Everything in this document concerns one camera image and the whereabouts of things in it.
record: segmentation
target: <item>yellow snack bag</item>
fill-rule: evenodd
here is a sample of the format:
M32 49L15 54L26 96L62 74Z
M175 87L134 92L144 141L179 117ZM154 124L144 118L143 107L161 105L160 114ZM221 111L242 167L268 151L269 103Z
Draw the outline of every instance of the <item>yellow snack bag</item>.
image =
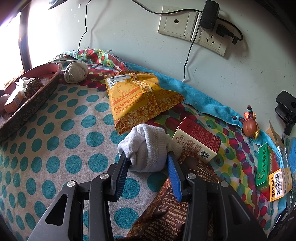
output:
M179 93L162 89L152 73L121 71L106 76L105 83L119 135L184 100Z

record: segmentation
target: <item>toy figurine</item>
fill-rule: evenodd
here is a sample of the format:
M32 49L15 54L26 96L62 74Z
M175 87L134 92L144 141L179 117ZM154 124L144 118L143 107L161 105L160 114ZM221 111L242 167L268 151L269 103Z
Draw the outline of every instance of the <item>toy figurine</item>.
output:
M260 129L258 123L255 121L256 113L252 111L252 108L248 105L247 112L244 113L244 118L237 116L232 117L234 120L239 120L242 123L242 132L246 137L256 138L259 135Z

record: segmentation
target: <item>metal screw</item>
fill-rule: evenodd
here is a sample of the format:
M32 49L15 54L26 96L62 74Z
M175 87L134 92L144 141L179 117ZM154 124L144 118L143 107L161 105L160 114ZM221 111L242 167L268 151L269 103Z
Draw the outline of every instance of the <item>metal screw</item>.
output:
M228 184L228 182L223 181L223 182L221 182L221 186L226 188L229 186L229 184Z
M73 186L75 186L75 182L74 182L74 181L69 181L69 182L67 183L67 186L68 186L68 187L73 187Z
M109 175L107 173L103 173L100 175L101 179L107 179L109 177Z
M187 177L188 177L189 179L195 179L195 178L196 178L196 175L195 175L194 173L189 173L189 174L187 175Z

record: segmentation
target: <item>brown snack bag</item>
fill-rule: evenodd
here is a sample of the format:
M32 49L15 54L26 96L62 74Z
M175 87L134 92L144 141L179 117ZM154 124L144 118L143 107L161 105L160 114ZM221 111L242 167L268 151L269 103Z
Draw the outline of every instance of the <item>brown snack bag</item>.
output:
M200 161L197 156L184 151L178 160L187 166L190 172L204 181L219 183L221 179ZM136 220L127 237L118 241L181 241L187 216L187 202L178 202L173 195L170 179L167 178L160 191ZM208 203L208 240L213 240L213 212Z
M115 129L121 135L184 100L159 86L155 74L120 71L105 77Z

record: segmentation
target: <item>white wall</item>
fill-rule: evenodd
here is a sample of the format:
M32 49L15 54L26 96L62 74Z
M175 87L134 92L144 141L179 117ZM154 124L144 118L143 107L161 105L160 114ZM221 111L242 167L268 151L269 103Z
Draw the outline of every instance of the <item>white wall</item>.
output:
M78 49L87 2L68 0L47 10L48 0L33 0L28 26L33 66ZM159 12L162 5L200 10L204 6L204 0L139 2ZM241 114L251 105L260 127L266 130L270 119L281 135L284 125L274 111L275 98L282 90L296 96L295 39L253 0L217 2L220 12L241 29L244 41L231 44L225 57L194 44L185 82ZM81 48L113 49L125 61L181 80L190 42L158 34L159 18L130 0L92 0ZM296 136L296 127L292 134Z

